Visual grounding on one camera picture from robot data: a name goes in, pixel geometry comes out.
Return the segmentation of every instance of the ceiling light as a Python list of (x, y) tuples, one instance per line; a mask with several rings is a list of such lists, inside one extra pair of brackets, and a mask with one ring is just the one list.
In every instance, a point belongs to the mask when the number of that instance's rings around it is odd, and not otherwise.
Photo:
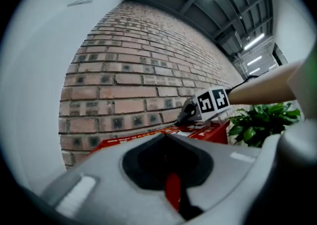
[(259, 69), (260, 69), (260, 68), (255, 69), (254, 71), (250, 72), (249, 75), (251, 75), (251, 74), (253, 74), (253, 73), (259, 71)]
[(253, 64), (254, 62), (257, 62), (258, 60), (260, 60), (262, 58), (262, 56), (257, 57), (256, 59), (250, 61), (249, 63), (247, 63), (247, 65)]
[(276, 64), (270, 66), (268, 69), (270, 70), (270, 69), (272, 69), (272, 68), (275, 67), (275, 66), (276, 66)]
[(252, 42), (248, 43), (245, 47), (244, 50), (247, 50), (248, 48), (252, 47), (255, 45), (259, 40), (261, 40), (264, 37), (264, 34), (260, 34), (257, 38), (255, 38)]

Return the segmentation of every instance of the brick wall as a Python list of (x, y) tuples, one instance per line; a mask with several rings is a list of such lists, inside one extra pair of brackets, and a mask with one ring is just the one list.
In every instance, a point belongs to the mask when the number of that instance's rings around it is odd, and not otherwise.
[(201, 33), (126, 1), (92, 29), (67, 71), (59, 111), (65, 164), (78, 163), (103, 139), (171, 125), (199, 89), (241, 81)]

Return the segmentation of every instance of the red object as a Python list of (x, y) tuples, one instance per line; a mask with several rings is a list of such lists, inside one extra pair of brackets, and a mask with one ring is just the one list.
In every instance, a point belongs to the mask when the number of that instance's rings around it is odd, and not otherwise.
[(137, 138), (142, 138), (145, 136), (153, 135), (156, 133), (179, 133), (183, 136), (187, 136), (189, 138), (205, 140), (215, 143), (228, 144), (226, 128), (229, 125), (229, 121), (225, 123), (218, 122), (194, 122), (190, 125), (186, 126), (171, 126), (158, 131), (148, 132), (144, 134), (137, 134), (124, 138), (116, 138), (103, 140), (95, 149), (91, 151), (93, 152), (100, 150), (102, 148), (111, 147), (114, 145), (122, 144), (127, 141), (132, 141)]
[[(156, 133), (178, 133), (189, 138), (210, 141), (221, 144), (228, 144), (226, 128), (229, 125), (229, 121), (226, 123), (215, 122), (194, 122), (187, 126), (171, 126), (159, 131), (153, 131), (144, 134), (133, 135), (130, 137), (116, 138), (102, 141), (98, 147), (91, 151), (91, 153), (100, 150), (102, 148), (111, 147), (127, 141), (133, 141), (137, 138), (144, 136), (154, 135)], [(175, 210), (179, 210), (179, 201), (181, 198), (181, 181), (178, 175), (171, 172), (166, 177), (165, 182), (165, 195)]]
[(175, 210), (178, 211), (181, 195), (180, 179), (176, 173), (170, 173), (167, 175), (165, 182), (165, 195)]

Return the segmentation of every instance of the potted plant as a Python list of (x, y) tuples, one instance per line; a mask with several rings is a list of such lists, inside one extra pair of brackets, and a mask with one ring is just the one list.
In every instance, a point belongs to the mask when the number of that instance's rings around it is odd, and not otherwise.
[(280, 134), (285, 130), (285, 126), (299, 121), (300, 111), (289, 111), (290, 106), (291, 103), (278, 103), (252, 105), (249, 111), (239, 109), (241, 115), (229, 118), (234, 126), (228, 136), (237, 135), (236, 143), (244, 141), (249, 147), (262, 147), (268, 136)]

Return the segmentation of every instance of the red box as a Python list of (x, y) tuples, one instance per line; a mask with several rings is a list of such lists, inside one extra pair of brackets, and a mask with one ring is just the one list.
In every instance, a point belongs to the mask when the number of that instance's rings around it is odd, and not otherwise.
[(156, 133), (180, 134), (189, 138), (210, 141), (221, 144), (228, 144), (226, 128), (229, 121), (225, 123), (219, 122), (194, 122), (186, 126), (170, 126), (158, 131), (148, 132), (144, 134), (137, 134), (124, 138), (116, 138), (103, 140), (91, 153), (102, 148), (118, 145), (127, 141), (132, 141), (144, 136), (153, 135)]

